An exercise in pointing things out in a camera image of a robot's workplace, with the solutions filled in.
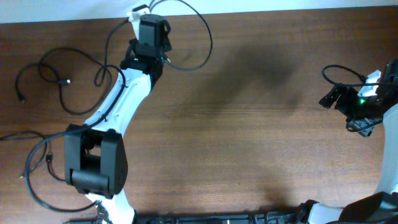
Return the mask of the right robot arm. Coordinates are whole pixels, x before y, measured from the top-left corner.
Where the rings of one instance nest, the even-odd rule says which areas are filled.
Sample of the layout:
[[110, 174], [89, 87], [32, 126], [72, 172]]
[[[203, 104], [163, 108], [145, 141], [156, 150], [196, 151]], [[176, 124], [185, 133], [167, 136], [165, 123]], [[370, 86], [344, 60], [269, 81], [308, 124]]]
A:
[[327, 65], [322, 77], [332, 89], [319, 104], [334, 107], [346, 118], [346, 130], [364, 138], [382, 127], [381, 170], [374, 192], [343, 207], [312, 202], [298, 218], [304, 223], [397, 223], [397, 60], [383, 71], [362, 75], [338, 64]]

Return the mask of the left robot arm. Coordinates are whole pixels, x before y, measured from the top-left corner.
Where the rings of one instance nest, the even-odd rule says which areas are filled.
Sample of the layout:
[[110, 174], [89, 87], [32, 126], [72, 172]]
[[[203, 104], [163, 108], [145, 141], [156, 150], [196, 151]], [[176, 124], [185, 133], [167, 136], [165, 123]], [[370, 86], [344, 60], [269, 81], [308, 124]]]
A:
[[67, 128], [65, 181], [94, 203], [103, 223], [135, 221], [136, 211], [123, 189], [128, 173], [123, 137], [162, 75], [164, 53], [171, 49], [170, 31], [162, 16], [141, 15], [138, 37], [130, 41], [109, 95], [84, 125]]

